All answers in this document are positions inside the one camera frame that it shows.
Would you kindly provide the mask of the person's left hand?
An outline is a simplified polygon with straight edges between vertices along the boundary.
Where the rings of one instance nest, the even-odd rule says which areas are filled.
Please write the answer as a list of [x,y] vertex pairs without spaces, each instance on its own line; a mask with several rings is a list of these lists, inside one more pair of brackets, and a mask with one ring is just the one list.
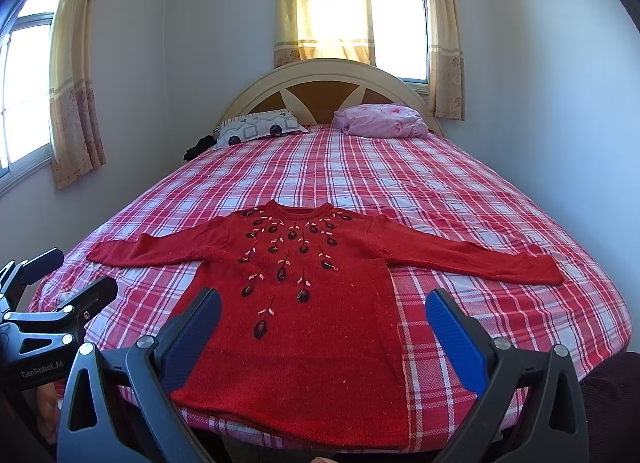
[[36,389],[37,426],[40,435],[53,445],[58,438],[58,424],[61,411],[58,407],[58,394],[53,383]]

